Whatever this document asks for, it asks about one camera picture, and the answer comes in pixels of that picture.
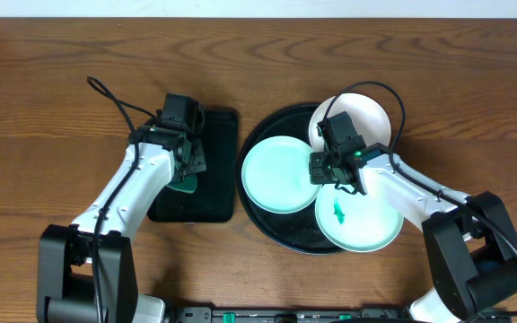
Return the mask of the green sponge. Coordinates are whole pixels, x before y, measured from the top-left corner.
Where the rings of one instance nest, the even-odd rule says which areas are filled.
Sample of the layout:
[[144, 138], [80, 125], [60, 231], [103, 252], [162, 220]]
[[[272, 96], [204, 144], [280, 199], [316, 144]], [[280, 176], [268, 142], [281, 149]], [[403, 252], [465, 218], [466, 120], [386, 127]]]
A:
[[168, 184], [167, 187], [180, 193], [193, 194], [197, 189], [197, 183], [197, 176], [192, 174], [185, 176], [181, 181]]

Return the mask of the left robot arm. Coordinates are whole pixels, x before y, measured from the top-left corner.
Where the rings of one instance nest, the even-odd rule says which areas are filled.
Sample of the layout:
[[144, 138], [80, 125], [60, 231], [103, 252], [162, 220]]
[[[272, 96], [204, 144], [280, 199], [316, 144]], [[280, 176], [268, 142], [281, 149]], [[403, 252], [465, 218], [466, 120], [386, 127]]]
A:
[[95, 201], [39, 238], [39, 322], [162, 322], [163, 300], [138, 291], [132, 242], [161, 190], [206, 170], [187, 132], [140, 127]]

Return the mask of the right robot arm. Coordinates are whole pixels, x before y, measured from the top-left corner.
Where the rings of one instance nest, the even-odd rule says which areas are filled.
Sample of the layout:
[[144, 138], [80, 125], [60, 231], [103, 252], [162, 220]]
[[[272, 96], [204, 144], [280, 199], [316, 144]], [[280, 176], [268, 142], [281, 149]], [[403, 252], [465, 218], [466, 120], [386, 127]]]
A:
[[503, 201], [447, 188], [383, 144], [336, 144], [312, 153], [311, 181], [392, 206], [421, 230], [433, 289], [409, 307], [421, 322], [517, 317], [517, 232]]

